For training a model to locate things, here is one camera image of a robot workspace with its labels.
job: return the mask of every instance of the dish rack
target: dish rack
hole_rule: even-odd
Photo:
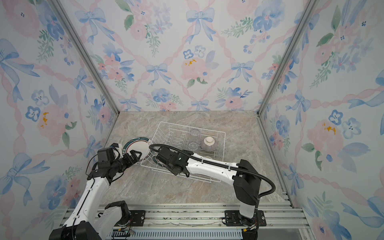
[[[217,148],[213,152],[204,151],[200,142],[206,137],[213,137],[217,142]],[[160,122],[153,138],[148,144],[167,144],[173,147],[177,147],[181,150],[186,149],[200,156],[211,158],[218,161],[224,160],[224,147],[225,147],[225,132],[213,131],[203,128],[183,126],[179,124]],[[153,171],[163,172],[166,174],[172,174],[165,168],[161,162],[156,160],[157,152],[148,151],[145,154],[145,158],[140,163],[143,167],[149,167]],[[179,177],[186,177],[184,173],[177,175]],[[207,177],[200,174],[190,174],[189,179],[199,180],[203,182],[220,182],[221,180]]]

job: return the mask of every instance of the wall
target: wall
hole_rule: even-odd
[[[0,239],[48,239],[116,116],[45,1],[0,3]]]
[[[266,111],[317,240],[384,239],[383,10],[378,0],[320,0]]]
[[[61,3],[122,111],[209,111],[259,108],[306,2]]]

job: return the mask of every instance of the gray marbled surface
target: gray marbled surface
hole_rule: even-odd
[[[107,144],[125,144],[134,137],[152,138],[159,122],[223,131],[225,162],[248,160],[276,185],[261,202],[284,201],[261,131],[253,111],[121,112]],[[260,192],[270,189],[262,181]],[[201,182],[132,166],[107,190],[101,204],[125,200],[128,204],[238,203],[232,186],[224,182]]]

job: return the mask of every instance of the black corrugated cable sleeve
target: black corrugated cable sleeve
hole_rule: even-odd
[[[169,145],[166,145],[166,144],[151,144],[149,145],[149,148],[154,151],[154,152],[160,152],[160,150],[158,149],[154,149],[154,147],[166,147],[168,149],[172,149],[172,150],[175,150],[177,152],[180,152],[186,156],[188,156],[189,158],[192,158],[196,161],[199,161],[201,162],[201,159],[198,158],[198,157],[195,157],[195,156],[192,156],[190,155],[189,153],[187,153],[186,151],[184,150],[180,150],[178,149],[177,147],[172,147],[172,146],[169,146]],[[207,161],[207,160],[204,160],[204,163],[207,163],[207,164],[210,164],[210,165],[214,165],[214,166],[217,166],[217,167],[222,167],[222,168],[225,168],[225,169],[228,169],[228,166],[227,165],[224,165],[224,164],[220,164],[220,163],[217,163],[217,162],[210,162],[210,161]],[[270,180],[268,179],[267,177],[263,176],[263,175],[260,175],[258,173],[255,173],[255,172],[251,172],[251,171],[248,171],[248,170],[245,170],[245,169],[240,169],[238,167],[230,167],[230,170],[235,170],[237,172],[241,172],[241,173],[246,173],[246,174],[250,174],[250,175],[253,175],[255,177],[258,177],[260,179],[263,179],[264,181],[266,181],[269,185],[271,185],[271,189],[266,191],[266,192],[262,192],[259,194],[258,198],[260,199],[262,196],[266,196],[266,195],[269,195],[271,193],[273,193],[275,190],[276,190],[276,186],[275,184]]]

